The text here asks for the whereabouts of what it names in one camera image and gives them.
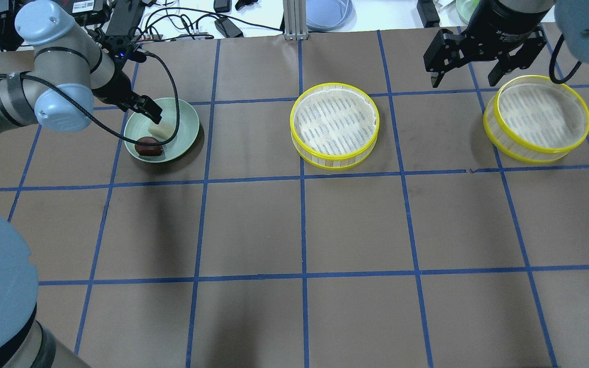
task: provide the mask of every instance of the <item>yellow rimmed basket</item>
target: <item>yellow rimmed basket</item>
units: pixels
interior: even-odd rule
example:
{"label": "yellow rimmed basket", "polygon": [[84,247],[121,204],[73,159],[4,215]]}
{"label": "yellow rimmed basket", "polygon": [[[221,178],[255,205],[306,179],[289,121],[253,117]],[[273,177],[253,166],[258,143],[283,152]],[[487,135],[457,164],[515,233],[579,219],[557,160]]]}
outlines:
{"label": "yellow rimmed basket", "polygon": [[290,135],[299,155],[318,168],[342,170],[360,164],[374,149],[378,109],[367,94],[343,83],[305,91],[290,112]]}
{"label": "yellow rimmed basket", "polygon": [[531,164],[556,161],[589,132],[585,101],[565,84],[525,75],[504,84],[483,114],[489,139],[508,156]]}

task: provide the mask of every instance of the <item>yellow rim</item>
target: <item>yellow rim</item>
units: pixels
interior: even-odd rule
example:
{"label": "yellow rim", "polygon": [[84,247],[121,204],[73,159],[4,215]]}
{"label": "yellow rim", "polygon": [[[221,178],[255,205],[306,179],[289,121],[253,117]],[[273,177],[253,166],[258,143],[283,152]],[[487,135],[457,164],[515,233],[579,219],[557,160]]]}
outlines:
{"label": "yellow rim", "polygon": [[[517,81],[517,79],[544,79],[546,81],[551,81],[551,79],[549,79],[549,77],[544,77],[542,75],[523,75],[521,77],[517,77],[517,78],[510,80],[509,82],[504,84],[500,88],[499,91],[497,91],[497,94],[494,97],[493,109],[495,112],[495,118],[497,119],[497,123],[499,124],[501,129],[503,129],[503,131],[506,133],[506,135],[508,135],[512,140],[514,140],[517,144],[521,145],[522,147],[524,147],[526,149],[530,149],[531,151],[540,152],[540,153],[549,153],[549,154],[565,153],[565,152],[570,152],[571,150],[575,149],[576,147],[579,147],[579,145],[582,144],[583,141],[585,140],[585,138],[587,137],[587,133],[589,133],[589,110],[587,109],[587,105],[586,105],[585,101],[581,98],[581,96],[578,93],[576,93],[576,91],[574,91],[569,86],[566,86],[565,84],[557,84],[556,88],[565,88],[566,90],[570,91],[570,93],[573,96],[575,96],[577,98],[577,100],[579,100],[579,103],[580,103],[581,107],[583,107],[583,109],[585,111],[585,116],[586,116],[585,132],[583,133],[583,136],[575,144],[572,144],[568,147],[558,148],[558,149],[550,149],[550,148],[546,148],[546,147],[541,147],[541,146],[535,145],[531,142],[528,142],[524,138],[517,135],[517,133],[513,132],[512,129],[510,129],[508,124],[506,124],[506,122],[503,120],[503,117],[501,116],[501,112],[500,112],[500,108],[499,108],[499,99],[500,99],[501,93],[507,89],[507,86],[510,83]],[[527,162],[546,163],[546,162],[550,162],[550,161],[532,160],[532,161],[527,161]]]}
{"label": "yellow rim", "polygon": [[297,148],[297,146],[295,146],[294,149],[297,150],[297,153],[299,153],[299,156],[301,156],[301,158],[303,158],[304,161],[315,166],[316,168],[325,169],[325,170],[345,170],[348,168],[353,168],[353,166],[356,166],[356,165],[362,163],[363,161],[365,161],[365,158],[369,157],[369,154],[367,154],[365,157],[361,158],[360,160],[356,161],[355,163],[352,163],[351,165],[346,165],[346,166],[341,166],[339,168],[335,168],[333,166],[324,166],[324,165],[320,165],[318,163],[314,163],[313,161],[309,160],[308,157],[306,157],[304,154],[302,154],[301,151],[299,151],[299,148]]}
{"label": "yellow rim", "polygon": [[492,133],[492,131],[490,130],[490,126],[488,125],[488,118],[486,117],[486,115],[483,115],[483,127],[486,129],[486,134],[488,135],[488,138],[490,139],[491,142],[493,142],[493,144],[495,146],[497,146],[497,148],[505,153],[507,156],[510,156],[512,158],[514,158],[517,161],[522,161],[522,163],[527,163],[527,164],[548,164],[548,163],[553,163],[554,161],[558,161],[561,158],[563,158],[564,156],[558,157],[558,158],[554,158],[551,160],[532,160],[530,158],[526,158],[524,156],[519,156],[519,154],[516,154],[512,151],[510,151],[510,149],[507,149],[506,147],[504,147],[498,140],[497,138],[495,138],[495,135]]}
{"label": "yellow rim", "polygon": [[[348,154],[342,154],[342,155],[324,154],[324,153],[321,153],[321,152],[317,152],[314,149],[311,149],[310,147],[308,147],[308,145],[306,145],[304,143],[303,140],[301,140],[301,138],[299,138],[299,135],[297,134],[297,131],[295,130],[295,110],[297,109],[297,106],[299,106],[299,103],[306,96],[308,96],[308,94],[311,93],[311,91],[316,90],[316,89],[321,88],[321,87],[324,87],[324,86],[343,86],[343,87],[346,87],[348,89],[351,89],[351,90],[355,91],[356,93],[359,93],[360,95],[362,95],[364,98],[366,98],[367,101],[372,106],[372,109],[374,109],[374,114],[376,115],[376,129],[374,130],[374,135],[369,140],[369,142],[367,142],[367,144],[365,144],[360,149],[358,149],[358,151],[355,151],[355,152],[352,152],[352,153],[348,153]],[[367,96],[367,93],[365,93],[364,91],[361,91],[361,90],[359,90],[358,88],[356,88],[354,86],[350,86],[350,85],[344,84],[344,83],[330,82],[330,83],[318,84],[317,86],[314,86],[314,87],[309,88],[304,93],[302,93],[301,96],[299,96],[299,98],[297,98],[297,100],[294,102],[294,105],[292,107],[292,110],[290,111],[290,132],[292,132],[292,137],[294,137],[294,140],[297,141],[297,144],[301,145],[301,147],[304,149],[304,151],[308,152],[309,154],[312,154],[315,157],[324,158],[325,160],[346,160],[348,158],[356,157],[359,154],[362,154],[363,152],[365,152],[370,147],[370,145],[372,145],[374,143],[374,141],[378,137],[378,131],[379,131],[379,128],[380,127],[381,127],[381,119],[380,119],[380,116],[379,116],[379,113],[378,113],[378,109],[376,108],[376,103],[374,103],[374,101],[372,100],[372,98],[370,98],[370,96]]]}

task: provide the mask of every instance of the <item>white sponge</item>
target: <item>white sponge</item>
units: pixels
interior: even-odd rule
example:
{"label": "white sponge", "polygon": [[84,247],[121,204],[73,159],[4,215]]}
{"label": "white sponge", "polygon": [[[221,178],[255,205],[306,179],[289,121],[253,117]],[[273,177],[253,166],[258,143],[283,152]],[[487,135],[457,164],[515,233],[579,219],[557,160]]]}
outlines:
{"label": "white sponge", "polygon": [[167,123],[164,120],[161,120],[161,122],[158,124],[152,123],[149,125],[149,133],[163,140],[166,140],[174,134],[174,128],[175,127],[172,124]]}

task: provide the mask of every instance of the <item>plate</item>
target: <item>plate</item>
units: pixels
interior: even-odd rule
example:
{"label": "plate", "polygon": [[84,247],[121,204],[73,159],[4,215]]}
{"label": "plate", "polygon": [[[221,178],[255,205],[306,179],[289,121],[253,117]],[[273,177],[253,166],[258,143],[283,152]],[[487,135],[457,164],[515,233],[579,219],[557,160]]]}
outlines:
{"label": "plate", "polygon": [[[156,104],[163,109],[162,118],[168,122],[176,123],[176,105],[174,99],[170,97],[158,98],[155,100]],[[124,142],[126,151],[129,151],[131,156],[137,158],[145,163],[166,163],[180,157],[187,151],[194,143],[199,133],[199,115],[197,111],[183,100],[178,100],[178,109],[180,115],[180,124],[176,138],[172,142],[163,146],[163,154],[161,156],[140,156],[135,151],[135,145],[129,142]],[[150,124],[154,124],[151,119],[143,114],[134,112],[126,122],[124,128],[124,136],[132,140],[138,140],[142,137],[152,136],[149,133]]]}

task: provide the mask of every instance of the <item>brown object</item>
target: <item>brown object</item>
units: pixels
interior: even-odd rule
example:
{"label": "brown object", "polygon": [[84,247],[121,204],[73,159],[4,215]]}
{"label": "brown object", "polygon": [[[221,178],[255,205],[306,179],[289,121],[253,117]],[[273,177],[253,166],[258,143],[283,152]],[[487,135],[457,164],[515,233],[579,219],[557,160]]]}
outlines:
{"label": "brown object", "polygon": [[[158,140],[154,137],[142,137],[138,140],[143,144],[157,144]],[[147,146],[147,145],[135,145],[135,151],[140,156],[161,156],[163,154],[163,146],[155,145],[155,146]]]}

